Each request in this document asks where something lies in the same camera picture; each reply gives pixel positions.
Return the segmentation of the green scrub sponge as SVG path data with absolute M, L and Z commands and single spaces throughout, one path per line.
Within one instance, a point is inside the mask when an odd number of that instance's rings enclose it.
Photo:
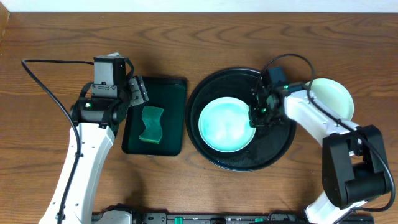
M 139 135 L 139 139 L 141 141 L 153 144 L 160 143 L 163 136 L 162 126 L 160 123 L 163 112 L 163 108 L 156 106 L 145 106 L 143 108 L 142 121 L 145 128 Z

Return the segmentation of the mint green plate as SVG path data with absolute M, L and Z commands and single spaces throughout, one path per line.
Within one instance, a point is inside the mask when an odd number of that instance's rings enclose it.
M 200 113 L 198 130 L 207 146 L 222 153 L 243 149 L 256 133 L 249 124 L 249 106 L 233 97 L 209 102 Z
M 316 78 L 310 88 L 316 104 L 327 106 L 340 117 L 351 121 L 354 115 L 354 101 L 350 92 L 340 83 L 328 78 Z

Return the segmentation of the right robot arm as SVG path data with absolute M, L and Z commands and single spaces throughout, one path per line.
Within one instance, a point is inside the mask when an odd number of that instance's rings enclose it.
M 249 108 L 252 126 L 268 126 L 282 119 L 301 125 L 322 147 L 323 193 L 305 209 L 309 223 L 341 223 L 365 204 L 390 194 L 383 212 L 396 197 L 384 141 L 377 127 L 360 126 L 338 116 L 303 83 L 258 83 L 256 102 Z

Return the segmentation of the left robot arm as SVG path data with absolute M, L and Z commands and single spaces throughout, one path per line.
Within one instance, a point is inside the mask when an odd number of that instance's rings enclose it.
M 87 83 L 68 118 L 72 121 L 67 156 L 55 193 L 41 223 L 91 223 L 101 172 L 120 123 L 133 106 L 147 102 L 144 81 L 121 85 Z

